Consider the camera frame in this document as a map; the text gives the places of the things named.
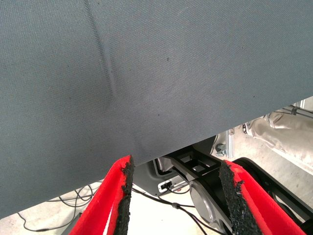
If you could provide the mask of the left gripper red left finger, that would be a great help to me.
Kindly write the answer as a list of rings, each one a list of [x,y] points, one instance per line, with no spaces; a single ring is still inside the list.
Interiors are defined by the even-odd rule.
[[[130,221],[134,161],[131,155],[117,160],[71,235],[126,235]]]

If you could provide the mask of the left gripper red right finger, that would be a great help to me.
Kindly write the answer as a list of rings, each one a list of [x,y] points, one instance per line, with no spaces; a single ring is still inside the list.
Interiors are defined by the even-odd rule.
[[[219,178],[234,235],[305,234],[242,166],[223,161]]]

